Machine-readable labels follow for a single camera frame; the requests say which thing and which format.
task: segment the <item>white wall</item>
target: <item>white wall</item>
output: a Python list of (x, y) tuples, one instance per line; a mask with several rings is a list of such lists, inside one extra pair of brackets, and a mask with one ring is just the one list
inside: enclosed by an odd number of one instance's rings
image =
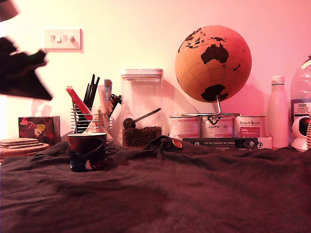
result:
[[(46, 104), (61, 116), (61, 134), (70, 131), (72, 85), (83, 98), (95, 73), (113, 82), (121, 94), (123, 68), (164, 69), (163, 112), (214, 112), (209, 103), (191, 99), (179, 87), (174, 72), (176, 52), (194, 30), (208, 25), (234, 29), (252, 53), (252, 70), (244, 88), (222, 102), (223, 112), (262, 115), (271, 92), (271, 77), (284, 75), (288, 99), (291, 79), (311, 51), (309, 0), (15, 0), (20, 14), (8, 20), (7, 34), (20, 50), (34, 53), (42, 47), (45, 27), (80, 27), (82, 53), (48, 53), (48, 64), (37, 69), (54, 98)], [(17, 119), (32, 114), (37, 103), (8, 98), (8, 137), (18, 137)], [(98, 107), (99, 98), (94, 106)], [(119, 109), (114, 118), (120, 122)]]

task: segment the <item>bottle cap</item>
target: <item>bottle cap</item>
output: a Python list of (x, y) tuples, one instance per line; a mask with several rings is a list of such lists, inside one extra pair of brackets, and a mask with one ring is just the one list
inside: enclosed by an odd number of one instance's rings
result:
[(284, 76), (273, 76), (272, 85), (275, 85), (275, 84), (284, 84)]

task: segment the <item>wall switch plate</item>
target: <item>wall switch plate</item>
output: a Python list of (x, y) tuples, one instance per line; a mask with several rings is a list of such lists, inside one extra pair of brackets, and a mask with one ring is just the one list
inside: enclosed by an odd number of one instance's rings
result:
[(45, 51), (81, 50), (81, 29), (45, 28), (43, 48)]

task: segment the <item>metal can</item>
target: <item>metal can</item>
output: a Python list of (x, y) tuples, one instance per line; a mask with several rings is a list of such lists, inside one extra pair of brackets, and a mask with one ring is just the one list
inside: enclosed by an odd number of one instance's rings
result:
[(235, 115), (216, 115), (201, 117), (202, 137), (233, 137), (233, 118)]
[(265, 137), (265, 116), (237, 116), (233, 123), (234, 137)]
[(200, 118), (198, 116), (171, 116), (169, 118), (172, 138), (200, 137)]

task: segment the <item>globe stand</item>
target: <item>globe stand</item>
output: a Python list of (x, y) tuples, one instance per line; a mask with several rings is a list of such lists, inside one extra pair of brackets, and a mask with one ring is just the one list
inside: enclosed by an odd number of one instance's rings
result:
[(220, 102), (219, 102), (218, 96), (216, 96), (216, 101), (217, 101), (217, 106), (218, 106), (218, 112), (217, 113), (182, 114), (181, 116), (183, 116), (183, 117), (196, 117), (196, 116), (215, 116), (215, 115), (219, 115), (221, 113), (221, 108), (220, 108)]

